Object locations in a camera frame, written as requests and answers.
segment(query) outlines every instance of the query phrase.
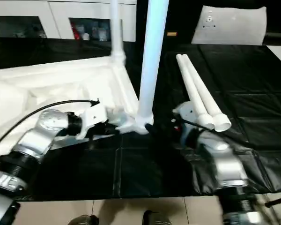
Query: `white pvc pipe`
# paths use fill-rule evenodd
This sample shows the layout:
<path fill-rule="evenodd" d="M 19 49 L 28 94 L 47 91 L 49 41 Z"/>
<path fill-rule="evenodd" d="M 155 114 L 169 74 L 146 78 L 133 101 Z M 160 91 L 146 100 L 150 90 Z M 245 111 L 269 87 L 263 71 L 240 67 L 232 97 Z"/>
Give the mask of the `white pvc pipe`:
<path fill-rule="evenodd" d="M 149 0 L 145 49 L 141 71 L 138 126 L 153 123 L 153 100 L 169 0 Z"/>
<path fill-rule="evenodd" d="M 193 66 L 192 62 L 186 54 L 183 56 L 184 62 L 187 69 L 193 79 L 193 82 L 200 94 L 200 97 L 207 109 L 207 112 L 212 116 L 214 121 L 214 129 L 218 132 L 225 131 L 231 127 L 231 122 L 228 117 L 223 114 L 215 102 L 214 98 L 211 96 L 201 77 L 199 76 L 196 68 Z"/>
<path fill-rule="evenodd" d="M 181 54 L 176 55 L 176 59 L 182 74 L 182 78 L 187 90 L 189 99 L 191 100 L 194 113 L 196 115 L 196 121 L 202 126 L 205 126 L 209 129 L 214 128 L 212 117 L 207 113 L 207 110 L 200 98 L 198 90 L 193 83 L 192 77 L 190 76 Z"/>
<path fill-rule="evenodd" d="M 122 28 L 119 17 L 118 0 L 111 0 L 111 57 L 116 63 L 124 63 L 126 57 L 123 50 Z"/>

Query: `glass cabinet door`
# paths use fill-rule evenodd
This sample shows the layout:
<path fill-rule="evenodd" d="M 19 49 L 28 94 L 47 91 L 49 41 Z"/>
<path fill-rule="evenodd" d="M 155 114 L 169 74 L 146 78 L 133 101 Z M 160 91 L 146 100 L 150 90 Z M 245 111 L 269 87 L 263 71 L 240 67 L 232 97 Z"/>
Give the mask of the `glass cabinet door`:
<path fill-rule="evenodd" d="M 69 18 L 74 39 L 111 41 L 108 19 Z"/>
<path fill-rule="evenodd" d="M 37 16 L 0 16 L 0 38 L 47 38 Z"/>
<path fill-rule="evenodd" d="M 0 38 L 60 38 L 49 3 L 0 0 Z"/>
<path fill-rule="evenodd" d="M 62 39 L 112 41 L 109 3 L 50 2 Z M 136 5 L 120 4 L 123 41 L 135 41 Z"/>

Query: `tile floor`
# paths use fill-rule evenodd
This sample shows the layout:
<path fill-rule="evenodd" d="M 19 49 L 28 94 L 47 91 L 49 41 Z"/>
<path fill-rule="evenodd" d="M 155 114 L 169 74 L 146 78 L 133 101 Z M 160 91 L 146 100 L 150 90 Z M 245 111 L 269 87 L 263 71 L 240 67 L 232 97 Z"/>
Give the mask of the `tile floor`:
<path fill-rule="evenodd" d="M 280 198 L 281 193 L 267 196 L 274 200 Z M 266 197 L 258 195 L 258 200 L 267 223 L 279 225 L 272 211 L 262 207 Z M 23 202 L 21 205 L 14 225 L 67 225 L 71 219 L 84 214 L 98 216 L 100 225 L 141 225 L 143 213 L 148 209 L 167 215 L 173 225 L 222 225 L 222 210 L 214 196 Z M 281 204 L 274 209 L 281 223 Z"/>

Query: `black tablecloth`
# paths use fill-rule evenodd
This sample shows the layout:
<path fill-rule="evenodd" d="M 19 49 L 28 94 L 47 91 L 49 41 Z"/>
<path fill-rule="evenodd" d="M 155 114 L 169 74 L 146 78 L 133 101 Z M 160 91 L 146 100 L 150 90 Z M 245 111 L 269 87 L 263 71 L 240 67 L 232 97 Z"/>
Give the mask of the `black tablecloth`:
<path fill-rule="evenodd" d="M 141 51 L 125 43 L 137 94 Z M 187 101 L 176 54 L 186 53 L 232 122 L 235 144 L 254 193 L 281 192 L 281 61 L 266 46 L 181 45 L 163 49 L 155 120 Z M 106 56 L 110 43 L 0 39 L 0 68 Z M 24 201 L 212 195 L 210 165 L 192 149 L 170 148 L 129 133 L 50 151 Z"/>

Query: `white vertical pole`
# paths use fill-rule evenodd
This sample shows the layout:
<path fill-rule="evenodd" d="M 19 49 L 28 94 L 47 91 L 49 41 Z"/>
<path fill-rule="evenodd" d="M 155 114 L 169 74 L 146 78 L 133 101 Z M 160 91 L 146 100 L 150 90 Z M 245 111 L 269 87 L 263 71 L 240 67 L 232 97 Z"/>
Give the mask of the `white vertical pole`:
<path fill-rule="evenodd" d="M 111 0 L 111 57 L 113 62 L 124 63 L 126 56 L 123 50 L 122 28 L 119 17 L 118 0 Z"/>
<path fill-rule="evenodd" d="M 149 0 L 139 109 L 135 118 L 139 127 L 153 124 L 152 107 L 168 6 L 169 0 Z"/>

